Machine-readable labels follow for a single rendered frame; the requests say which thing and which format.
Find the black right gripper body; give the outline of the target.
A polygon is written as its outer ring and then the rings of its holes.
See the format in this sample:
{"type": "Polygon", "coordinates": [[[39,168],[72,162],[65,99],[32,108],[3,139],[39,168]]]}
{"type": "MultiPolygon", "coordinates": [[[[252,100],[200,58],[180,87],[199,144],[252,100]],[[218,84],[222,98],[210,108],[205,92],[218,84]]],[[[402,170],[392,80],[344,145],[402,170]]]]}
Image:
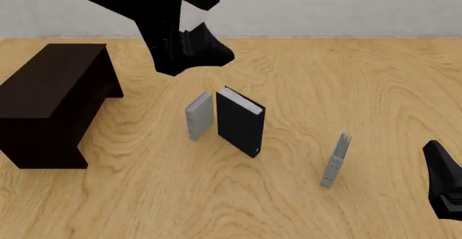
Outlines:
{"type": "Polygon", "coordinates": [[[429,195],[429,202],[438,219],[462,220],[462,194],[429,195]]]}

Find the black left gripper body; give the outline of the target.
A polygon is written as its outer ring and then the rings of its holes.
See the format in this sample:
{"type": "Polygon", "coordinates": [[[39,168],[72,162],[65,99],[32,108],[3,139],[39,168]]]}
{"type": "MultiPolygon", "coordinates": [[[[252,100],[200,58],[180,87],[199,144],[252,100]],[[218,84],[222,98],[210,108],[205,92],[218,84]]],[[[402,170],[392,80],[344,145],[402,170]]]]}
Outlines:
{"type": "Polygon", "coordinates": [[[190,48],[190,41],[189,41],[190,33],[191,32],[188,30],[185,30],[184,32],[179,32],[180,41],[182,45],[182,53],[186,57],[191,56],[191,48],[190,48]]]}

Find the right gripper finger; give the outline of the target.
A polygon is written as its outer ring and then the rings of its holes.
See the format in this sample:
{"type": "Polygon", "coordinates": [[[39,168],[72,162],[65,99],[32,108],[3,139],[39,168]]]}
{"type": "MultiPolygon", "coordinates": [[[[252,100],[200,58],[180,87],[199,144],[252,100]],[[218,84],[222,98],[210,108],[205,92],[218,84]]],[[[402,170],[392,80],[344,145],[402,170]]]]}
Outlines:
{"type": "Polygon", "coordinates": [[[429,194],[432,197],[447,193],[462,193],[462,167],[436,140],[423,147],[429,173],[429,194]]]}

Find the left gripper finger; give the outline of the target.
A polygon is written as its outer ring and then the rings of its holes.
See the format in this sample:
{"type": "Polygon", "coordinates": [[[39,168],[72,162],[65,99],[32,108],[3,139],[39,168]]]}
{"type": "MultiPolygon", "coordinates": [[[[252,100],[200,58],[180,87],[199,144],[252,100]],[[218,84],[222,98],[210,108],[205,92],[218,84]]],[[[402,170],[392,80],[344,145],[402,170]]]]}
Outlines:
{"type": "Polygon", "coordinates": [[[235,59],[230,48],[210,32],[204,22],[189,32],[190,56],[194,66],[224,66],[235,59]]]}
{"type": "Polygon", "coordinates": [[[168,76],[177,76],[180,69],[173,57],[171,34],[155,35],[153,32],[144,31],[141,36],[151,54],[155,70],[168,76]]]}

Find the thick grey book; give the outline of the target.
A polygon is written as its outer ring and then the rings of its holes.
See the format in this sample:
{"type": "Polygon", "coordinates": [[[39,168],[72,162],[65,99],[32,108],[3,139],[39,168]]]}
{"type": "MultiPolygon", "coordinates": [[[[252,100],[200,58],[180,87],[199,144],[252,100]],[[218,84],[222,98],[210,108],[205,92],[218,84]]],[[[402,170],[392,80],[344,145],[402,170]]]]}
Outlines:
{"type": "Polygon", "coordinates": [[[203,92],[185,109],[189,139],[197,141],[214,123],[213,96],[203,92]]]}

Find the black book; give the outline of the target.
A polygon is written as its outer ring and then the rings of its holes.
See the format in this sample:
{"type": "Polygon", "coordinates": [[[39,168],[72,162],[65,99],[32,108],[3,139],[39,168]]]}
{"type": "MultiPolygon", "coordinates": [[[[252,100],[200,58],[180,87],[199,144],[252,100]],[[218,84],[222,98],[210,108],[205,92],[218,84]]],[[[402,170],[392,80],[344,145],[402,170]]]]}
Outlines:
{"type": "Polygon", "coordinates": [[[216,92],[217,132],[255,158],[261,151],[266,108],[230,87],[216,92]]]}

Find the thin grey book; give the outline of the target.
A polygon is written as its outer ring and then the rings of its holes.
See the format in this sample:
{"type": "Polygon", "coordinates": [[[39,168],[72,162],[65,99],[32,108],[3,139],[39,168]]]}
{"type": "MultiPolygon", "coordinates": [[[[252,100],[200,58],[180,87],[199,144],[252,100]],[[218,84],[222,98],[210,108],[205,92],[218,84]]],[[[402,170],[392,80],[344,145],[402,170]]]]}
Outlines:
{"type": "Polygon", "coordinates": [[[347,151],[352,140],[352,136],[346,132],[342,132],[339,140],[334,147],[334,150],[329,158],[326,169],[323,172],[320,185],[324,188],[331,188],[341,166],[347,155],[347,151]]]}

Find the dark brown wooden cabinet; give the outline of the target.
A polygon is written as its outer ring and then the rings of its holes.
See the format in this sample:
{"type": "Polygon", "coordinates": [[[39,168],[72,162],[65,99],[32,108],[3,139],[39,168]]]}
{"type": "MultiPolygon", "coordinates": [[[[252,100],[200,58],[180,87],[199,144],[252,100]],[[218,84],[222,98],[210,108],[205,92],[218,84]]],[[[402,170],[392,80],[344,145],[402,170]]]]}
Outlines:
{"type": "Polygon", "coordinates": [[[0,84],[0,151],[19,169],[86,169],[78,144],[112,97],[104,43],[49,43],[0,84]]]}

